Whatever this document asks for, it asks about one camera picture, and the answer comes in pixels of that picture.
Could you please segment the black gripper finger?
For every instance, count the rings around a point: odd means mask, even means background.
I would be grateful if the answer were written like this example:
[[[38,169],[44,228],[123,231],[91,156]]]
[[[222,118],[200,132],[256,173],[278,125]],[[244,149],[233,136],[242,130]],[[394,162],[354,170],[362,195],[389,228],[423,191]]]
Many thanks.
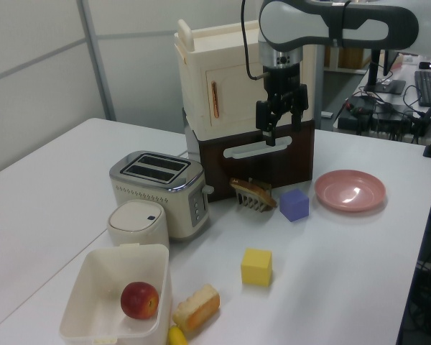
[[[255,111],[255,125],[263,134],[266,145],[274,147],[276,144],[276,125],[277,118],[272,112],[268,101],[257,101]]]
[[[300,131],[303,112],[308,109],[307,86],[300,84],[292,95],[292,131]]]

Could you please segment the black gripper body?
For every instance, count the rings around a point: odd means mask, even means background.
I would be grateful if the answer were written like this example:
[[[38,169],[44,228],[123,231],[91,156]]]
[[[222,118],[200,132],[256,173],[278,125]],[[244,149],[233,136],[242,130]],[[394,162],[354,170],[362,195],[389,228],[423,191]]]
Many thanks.
[[[300,97],[300,65],[293,64],[286,68],[263,67],[267,73],[264,89],[267,101],[272,105],[293,102]]]

